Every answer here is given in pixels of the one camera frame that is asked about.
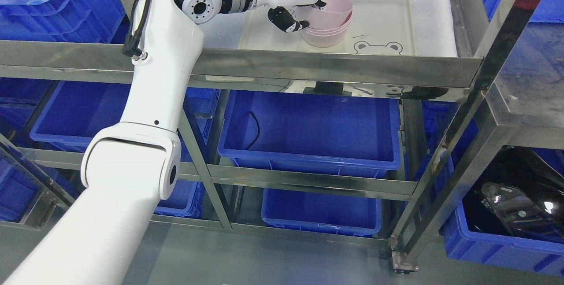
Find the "frog cartoon print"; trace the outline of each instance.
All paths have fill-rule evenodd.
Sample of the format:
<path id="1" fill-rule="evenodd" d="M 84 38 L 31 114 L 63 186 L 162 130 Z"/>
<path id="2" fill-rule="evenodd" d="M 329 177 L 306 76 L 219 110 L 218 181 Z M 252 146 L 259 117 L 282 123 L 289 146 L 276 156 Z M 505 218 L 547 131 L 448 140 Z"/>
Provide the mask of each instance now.
<path id="1" fill-rule="evenodd" d="M 359 41 L 354 44 L 357 54 L 371 55 L 401 55 L 403 46 L 398 42 L 389 42 L 385 45 L 370 44 L 366 41 Z"/>

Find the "pink bowl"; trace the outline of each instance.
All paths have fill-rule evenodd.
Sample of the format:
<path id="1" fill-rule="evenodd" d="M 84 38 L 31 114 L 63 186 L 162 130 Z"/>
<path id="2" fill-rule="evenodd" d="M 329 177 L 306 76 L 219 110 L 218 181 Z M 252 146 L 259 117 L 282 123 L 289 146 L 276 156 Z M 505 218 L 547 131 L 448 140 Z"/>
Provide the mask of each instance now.
<path id="1" fill-rule="evenodd" d="M 324 10 L 307 6 L 296 10 L 298 20 L 310 22 L 314 30 L 334 30 L 345 22 L 353 10 L 350 0 L 322 0 L 326 2 Z"/>
<path id="2" fill-rule="evenodd" d="M 315 34 L 312 32 L 302 31 L 302 38 L 308 44 L 319 48 L 327 48 L 339 44 L 344 38 L 347 30 L 349 29 L 350 20 L 344 24 L 345 26 L 340 30 L 330 34 Z"/>
<path id="3" fill-rule="evenodd" d="M 339 26 L 338 28 L 334 29 L 334 30 L 316 30 L 314 28 L 311 27 L 306 27 L 304 28 L 304 30 L 310 34 L 318 34 L 318 35 L 327 35 L 327 34 L 334 34 L 336 32 L 340 32 L 341 30 L 343 30 L 343 28 L 347 28 L 349 27 L 350 23 L 351 23 L 351 18 L 353 16 L 353 13 L 350 12 L 349 16 L 347 16 L 347 19 L 345 20 L 345 22 L 343 24 L 341 24 L 341 26 Z"/>

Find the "tray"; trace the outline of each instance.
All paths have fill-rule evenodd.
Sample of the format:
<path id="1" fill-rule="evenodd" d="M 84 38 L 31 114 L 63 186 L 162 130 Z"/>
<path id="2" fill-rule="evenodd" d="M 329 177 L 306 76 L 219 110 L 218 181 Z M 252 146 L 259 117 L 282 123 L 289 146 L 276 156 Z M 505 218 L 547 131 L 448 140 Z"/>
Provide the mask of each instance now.
<path id="1" fill-rule="evenodd" d="M 351 0 L 352 21 L 342 42 L 317 48 L 300 32 L 284 33 L 267 17 L 268 8 L 248 13 L 240 49 L 337 54 L 414 55 L 415 40 L 409 0 Z"/>

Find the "white robotic arm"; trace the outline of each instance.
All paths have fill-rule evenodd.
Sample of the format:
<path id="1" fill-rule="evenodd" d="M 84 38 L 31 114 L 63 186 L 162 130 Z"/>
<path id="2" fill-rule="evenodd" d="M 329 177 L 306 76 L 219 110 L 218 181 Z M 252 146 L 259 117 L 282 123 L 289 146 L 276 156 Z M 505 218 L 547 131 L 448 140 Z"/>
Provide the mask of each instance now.
<path id="1" fill-rule="evenodd" d="M 121 120 L 93 138 L 81 165 L 87 189 L 6 285 L 121 284 L 155 207 L 176 183 L 177 127 L 204 42 L 199 16 L 210 19 L 260 5 L 323 5 L 321 0 L 244 0 L 243 6 L 243 0 L 236 1 L 137 0 L 135 30 L 123 48 L 135 70 Z M 306 25 L 293 19 L 290 24 L 288 15 L 271 20 L 284 28 L 279 22 L 284 19 L 285 30 Z"/>

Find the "metal frame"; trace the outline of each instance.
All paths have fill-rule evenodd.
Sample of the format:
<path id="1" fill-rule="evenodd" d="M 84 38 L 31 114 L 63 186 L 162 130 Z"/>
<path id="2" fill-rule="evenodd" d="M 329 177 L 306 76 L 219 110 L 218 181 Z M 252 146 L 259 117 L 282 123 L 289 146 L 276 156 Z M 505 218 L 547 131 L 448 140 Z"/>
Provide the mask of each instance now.
<path id="1" fill-rule="evenodd" d="M 133 0 L 122 1 L 125 6 L 131 6 Z M 480 7 L 481 0 L 451 0 L 451 4 L 457 49 L 459 55 L 463 56 L 460 58 L 204 49 L 189 82 L 190 86 L 195 87 L 268 92 L 290 92 L 290 85 L 336 82 L 362 89 L 376 98 L 401 99 L 401 136 L 405 153 L 410 160 L 415 161 L 410 163 L 411 170 L 418 168 L 422 156 L 426 153 L 423 148 L 420 100 L 459 102 L 461 106 L 441 140 L 441 150 L 435 151 L 421 181 L 306 174 L 220 165 L 217 137 L 227 100 L 227 93 L 224 93 L 219 101 L 207 147 L 192 114 L 187 112 L 182 115 L 179 125 L 179 131 L 193 159 L 193 163 L 181 163 L 179 178 L 204 183 L 218 221 L 161 215 L 155 215 L 153 221 L 230 233 L 338 241 L 366 245 L 372 249 L 393 249 L 394 262 L 401 267 L 398 271 L 416 270 L 417 255 L 429 238 L 437 233 L 456 201 L 465 193 L 465 189 L 477 179 L 488 159 L 495 155 L 501 145 L 511 143 L 509 139 L 512 139 L 512 134 L 526 134 L 528 130 L 496 124 L 497 116 L 487 115 L 487 112 L 492 112 L 491 106 L 482 104 L 486 92 L 528 18 L 523 20 L 521 15 L 510 12 L 504 22 L 488 24 L 483 8 Z M 506 40 L 507 34 L 511 34 L 512 40 Z M 130 84 L 133 76 L 133 65 L 121 55 L 121 46 L 0 41 L 0 49 L 2 77 Z M 303 89 L 292 88 L 292 92 L 301 93 Z M 417 209 L 446 162 L 446 159 L 439 161 L 438 156 L 443 151 L 449 156 L 478 108 L 481 108 L 479 116 L 482 117 L 478 138 L 464 155 L 447 189 L 433 203 L 427 216 L 419 218 Z M 79 169 L 82 159 L 80 153 L 37 148 L 19 150 L 23 159 L 27 158 L 48 167 Z M 397 215 L 391 220 L 395 229 L 384 239 L 327 235 L 238 223 L 234 220 L 237 215 L 234 209 L 237 207 L 233 203 L 241 201 L 242 195 L 238 196 L 241 192 L 233 195 L 230 204 L 222 184 L 378 197 L 409 203 L 403 215 Z M 54 199 L 65 204 L 64 197 L 56 195 Z M 405 231 L 412 225 L 415 225 L 415 233 L 409 237 Z"/>

